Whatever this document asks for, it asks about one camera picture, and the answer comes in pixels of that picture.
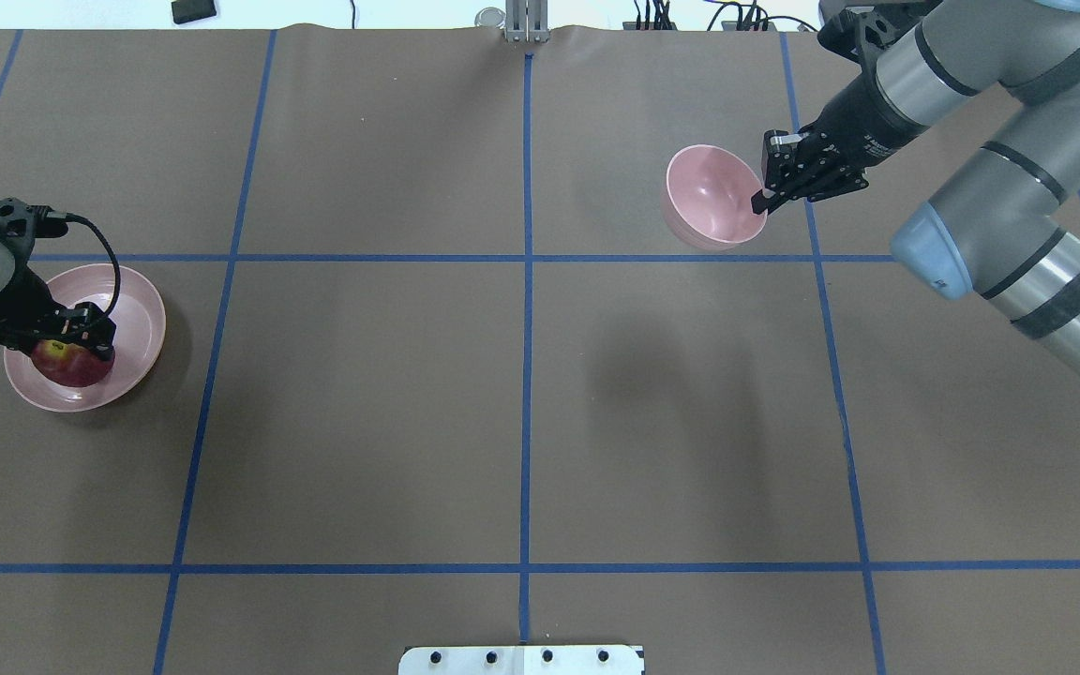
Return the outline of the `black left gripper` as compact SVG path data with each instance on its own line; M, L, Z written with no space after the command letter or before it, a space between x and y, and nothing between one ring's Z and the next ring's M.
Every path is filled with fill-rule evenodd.
M0 292L0 347L29 355L46 341L86 349L102 362L114 359L117 281L105 308L93 302L66 307L56 302L48 283L33 272L15 276Z

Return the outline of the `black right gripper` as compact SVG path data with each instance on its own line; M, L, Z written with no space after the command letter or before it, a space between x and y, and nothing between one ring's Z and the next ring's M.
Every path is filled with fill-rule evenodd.
M755 214L769 203L816 202L867 187L865 173L878 165L874 151L878 106L837 98L813 124L762 136L762 189L751 197Z

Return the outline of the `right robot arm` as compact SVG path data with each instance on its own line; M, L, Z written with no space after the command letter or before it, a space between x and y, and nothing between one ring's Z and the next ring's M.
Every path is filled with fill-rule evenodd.
M818 31L859 75L816 120L769 129L762 215L863 189L865 173L987 89L1020 111L892 237L948 299L976 293L1080 375L1080 239L1053 215L1080 189L1080 1L835 1Z

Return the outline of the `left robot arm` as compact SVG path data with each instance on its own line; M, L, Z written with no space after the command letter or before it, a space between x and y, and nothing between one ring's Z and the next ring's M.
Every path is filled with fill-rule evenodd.
M86 227L107 253L112 294L106 307L57 302L30 268L36 240L68 235L72 222ZM0 349L24 355L35 372L56 384L98 384L114 368L112 313L121 291L123 270L95 222L13 197L0 200Z

